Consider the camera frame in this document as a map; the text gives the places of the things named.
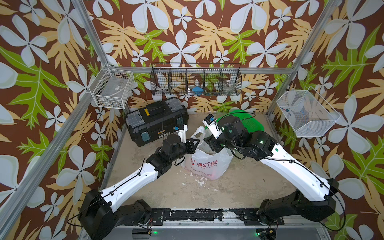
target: green plastic basket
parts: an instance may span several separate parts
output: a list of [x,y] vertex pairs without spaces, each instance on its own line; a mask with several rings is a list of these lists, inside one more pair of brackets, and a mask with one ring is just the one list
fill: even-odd
[[[251,114],[245,114],[246,111],[237,109],[231,112],[235,117],[239,117],[240,119],[245,119],[251,117]],[[248,132],[255,132],[255,131],[264,131],[264,126],[257,121],[254,118],[250,118],[244,121],[241,121],[244,125],[244,127],[248,130]]]

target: wire basket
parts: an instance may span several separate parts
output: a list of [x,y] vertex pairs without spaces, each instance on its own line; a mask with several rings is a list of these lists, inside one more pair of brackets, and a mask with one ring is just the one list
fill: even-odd
[[287,91],[277,104],[297,137],[321,137],[340,118],[340,114],[318,93],[309,90]]
[[133,73],[108,69],[100,79],[97,78],[99,83],[92,92],[96,105],[103,108],[124,109],[132,91]]
[[156,66],[152,64],[151,92],[153,95],[238,96],[241,93],[240,64],[224,67],[223,64],[199,63],[207,66],[193,68],[172,67],[173,64],[175,63],[156,63]]

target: white wire basket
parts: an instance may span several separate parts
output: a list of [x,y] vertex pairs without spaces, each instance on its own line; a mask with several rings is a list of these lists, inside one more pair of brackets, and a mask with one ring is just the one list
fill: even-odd
[[98,107],[124,109],[132,91],[133,73],[124,70],[108,69],[102,75],[92,97]]
[[310,90],[287,91],[277,100],[297,137],[321,137],[340,118],[340,114],[318,93]]

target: black toolbox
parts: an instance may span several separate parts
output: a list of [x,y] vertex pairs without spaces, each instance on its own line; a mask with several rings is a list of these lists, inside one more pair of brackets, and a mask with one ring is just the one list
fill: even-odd
[[185,106],[173,97],[129,113],[126,124],[132,141],[141,147],[173,133],[174,127],[183,129],[188,119]]

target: blue object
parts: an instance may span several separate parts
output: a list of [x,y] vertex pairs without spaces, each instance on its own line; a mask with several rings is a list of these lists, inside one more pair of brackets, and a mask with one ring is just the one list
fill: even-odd
[[149,141],[151,138],[149,137],[148,132],[143,132],[141,134],[141,139],[143,139],[143,142]]
[[192,89],[192,91],[195,92],[197,96],[199,96],[199,95],[203,94],[204,89],[202,89],[201,87],[194,87]]

